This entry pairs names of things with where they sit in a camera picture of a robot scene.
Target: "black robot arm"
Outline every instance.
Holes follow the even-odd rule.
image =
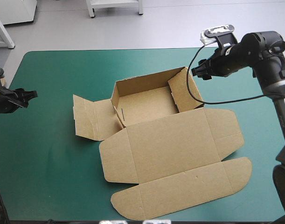
[[[1,79],[4,71],[0,68],[0,113],[12,113],[18,108],[28,107],[28,101],[37,97],[36,91],[24,91],[24,89],[9,90],[2,86]]]
[[[227,77],[239,69],[251,67],[263,94],[275,105],[285,138],[285,41],[277,32],[268,31],[246,34],[240,43],[236,43],[233,27],[230,29],[227,25],[223,29],[229,29],[229,32],[215,32],[210,36],[207,35],[210,30],[202,33],[207,38],[215,37],[219,48],[192,69],[193,76],[208,80],[212,76]],[[276,160],[281,164],[274,168],[273,180],[285,210],[285,146]],[[285,216],[273,223],[285,224]]]

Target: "box flap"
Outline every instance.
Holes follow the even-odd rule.
[[[121,130],[111,136],[110,141],[101,144],[105,179],[108,182],[138,183],[127,130]]]
[[[218,162],[122,190],[111,203],[128,219],[151,219],[232,195],[246,186],[251,173],[248,158]]]
[[[104,140],[122,129],[110,99],[92,102],[73,95],[76,135]]]
[[[187,70],[188,68],[183,68],[177,75],[168,81],[174,102],[177,105],[179,112],[193,110],[203,105],[194,100],[187,90]],[[191,76],[189,76],[189,87],[193,95],[197,99],[202,100],[194,79]]]
[[[126,127],[100,144],[100,154],[107,181],[131,182],[136,173],[133,183],[145,183],[220,162],[242,145],[232,111],[200,108]],[[116,172],[121,158],[131,178]]]

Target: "partially folded cardboard box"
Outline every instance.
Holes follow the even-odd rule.
[[[126,126],[202,107],[187,91],[186,73],[182,67],[117,81],[111,99],[96,102],[74,95],[76,135],[104,140]],[[189,78],[190,89],[202,99]]]
[[[249,181],[235,114],[195,109],[127,126],[100,144],[105,179],[139,185],[112,195],[124,217],[145,220],[232,195]]]

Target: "green table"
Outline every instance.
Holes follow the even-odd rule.
[[[197,49],[40,51],[27,53],[11,88],[37,90],[28,109],[0,115],[0,190],[12,220],[123,219],[111,206],[130,184],[105,181],[99,142],[75,136],[72,94],[109,98],[116,80],[188,65]],[[205,48],[198,59],[210,56]],[[196,79],[205,100],[261,94],[251,69],[228,78]],[[249,157],[253,175],[233,196],[167,216],[179,221],[269,221],[284,211],[272,183],[275,156],[284,145],[267,98],[216,108],[236,112],[245,145],[230,158]]]

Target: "corrugated cardboard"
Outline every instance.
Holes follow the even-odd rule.
[[[100,144],[104,176],[139,185],[111,202],[122,216],[144,220],[232,195],[247,184],[251,162],[221,161],[242,145],[229,110],[200,108],[127,126]]]
[[[187,91],[186,73],[182,67],[117,81],[111,99],[97,102],[74,95],[76,135],[104,140],[126,126],[202,107]],[[201,99],[191,77],[189,84]]]

